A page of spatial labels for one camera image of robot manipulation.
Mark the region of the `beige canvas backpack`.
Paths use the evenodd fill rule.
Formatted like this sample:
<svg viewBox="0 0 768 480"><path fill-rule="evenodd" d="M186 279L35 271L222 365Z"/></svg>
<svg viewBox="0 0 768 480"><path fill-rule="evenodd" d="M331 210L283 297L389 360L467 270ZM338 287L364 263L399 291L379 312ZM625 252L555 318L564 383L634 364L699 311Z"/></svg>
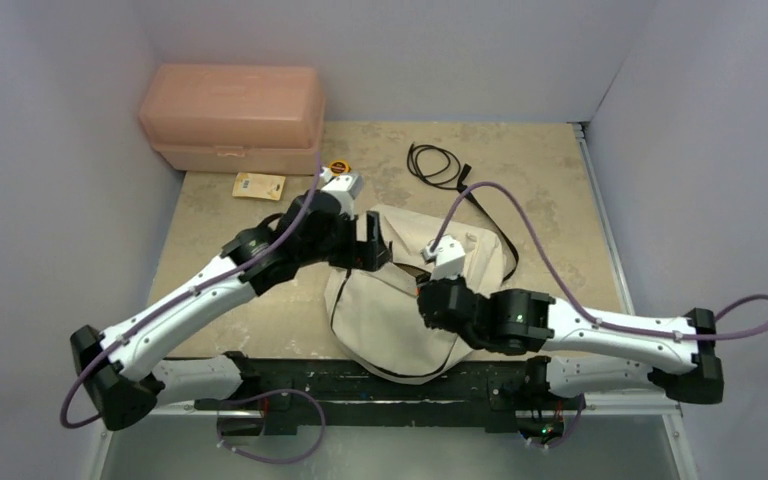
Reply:
<svg viewBox="0 0 768 480"><path fill-rule="evenodd" d="M386 380L420 385L473 354L458 335L425 326L417 280L431 270L421 250L442 219L379 203L385 241L393 258L375 272L332 269L324 291L330 330L354 361Z"/></svg>

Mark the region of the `tan paper card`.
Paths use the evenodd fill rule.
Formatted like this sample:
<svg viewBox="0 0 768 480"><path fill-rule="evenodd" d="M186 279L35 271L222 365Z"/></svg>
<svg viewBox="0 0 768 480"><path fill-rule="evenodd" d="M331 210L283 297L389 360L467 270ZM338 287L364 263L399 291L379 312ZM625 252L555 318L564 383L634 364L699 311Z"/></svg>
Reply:
<svg viewBox="0 0 768 480"><path fill-rule="evenodd" d="M269 201L279 201L283 195L286 178L280 175L238 173L232 196Z"/></svg>

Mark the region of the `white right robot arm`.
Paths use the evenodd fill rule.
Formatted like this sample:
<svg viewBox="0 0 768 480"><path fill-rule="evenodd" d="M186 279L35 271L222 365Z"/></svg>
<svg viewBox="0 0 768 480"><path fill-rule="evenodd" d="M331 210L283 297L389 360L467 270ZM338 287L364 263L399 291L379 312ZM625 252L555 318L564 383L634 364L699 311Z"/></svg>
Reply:
<svg viewBox="0 0 768 480"><path fill-rule="evenodd" d="M426 327L458 335L470 348L507 356L542 351L578 351L639 367L672 400L714 405L725 389L716 355L712 311L651 318L594 309L524 289L490 296L472 291L462 278L431 280L418 289Z"/></svg>

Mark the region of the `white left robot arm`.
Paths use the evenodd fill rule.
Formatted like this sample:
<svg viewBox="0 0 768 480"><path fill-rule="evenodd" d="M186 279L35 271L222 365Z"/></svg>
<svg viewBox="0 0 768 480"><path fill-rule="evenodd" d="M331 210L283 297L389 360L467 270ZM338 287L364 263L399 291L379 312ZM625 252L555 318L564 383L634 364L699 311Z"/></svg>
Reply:
<svg viewBox="0 0 768 480"><path fill-rule="evenodd" d="M69 342L76 383L71 400L85 389L96 419L108 429L128 428L163 403L216 398L244 409L257 399L258 382L243 372L240 355L190 361L184 372L164 375L165 357L223 314L292 280L306 266L326 263L374 272L392 259L378 212L365 214L366 236L357 237L356 215L336 194L316 191L294 199L285 213L272 214L244 229L190 280L142 312L105 330L85 325Z"/></svg>

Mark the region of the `yellow tape measure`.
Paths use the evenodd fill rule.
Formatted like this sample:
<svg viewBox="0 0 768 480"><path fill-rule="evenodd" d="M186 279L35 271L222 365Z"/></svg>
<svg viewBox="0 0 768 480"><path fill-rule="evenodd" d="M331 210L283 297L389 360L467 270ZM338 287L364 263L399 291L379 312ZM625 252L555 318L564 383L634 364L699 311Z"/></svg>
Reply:
<svg viewBox="0 0 768 480"><path fill-rule="evenodd" d="M328 165L329 171L334 175L343 175L351 172L350 164L344 159L337 159Z"/></svg>

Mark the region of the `pink plastic storage box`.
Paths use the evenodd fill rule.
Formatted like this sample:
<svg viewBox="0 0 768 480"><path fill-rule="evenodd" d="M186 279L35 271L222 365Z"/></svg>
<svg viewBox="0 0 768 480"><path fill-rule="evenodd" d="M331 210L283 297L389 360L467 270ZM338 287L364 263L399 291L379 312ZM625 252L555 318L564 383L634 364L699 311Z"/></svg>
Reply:
<svg viewBox="0 0 768 480"><path fill-rule="evenodd" d="M164 64L138 118L150 146L176 170L309 175L325 105L310 67Z"/></svg>

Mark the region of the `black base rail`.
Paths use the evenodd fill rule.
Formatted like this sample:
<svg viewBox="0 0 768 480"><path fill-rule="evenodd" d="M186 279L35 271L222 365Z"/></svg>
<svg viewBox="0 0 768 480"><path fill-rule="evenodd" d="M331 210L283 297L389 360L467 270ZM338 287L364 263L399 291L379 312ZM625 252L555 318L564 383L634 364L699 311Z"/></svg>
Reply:
<svg viewBox="0 0 768 480"><path fill-rule="evenodd" d="M467 361L423 385L373 375L349 360L243 359L244 384L228 400L178 400L158 413L220 420L227 436L293 435L301 426L478 428L538 440L571 429L576 413L671 413L645 390L553 392L549 360Z"/></svg>

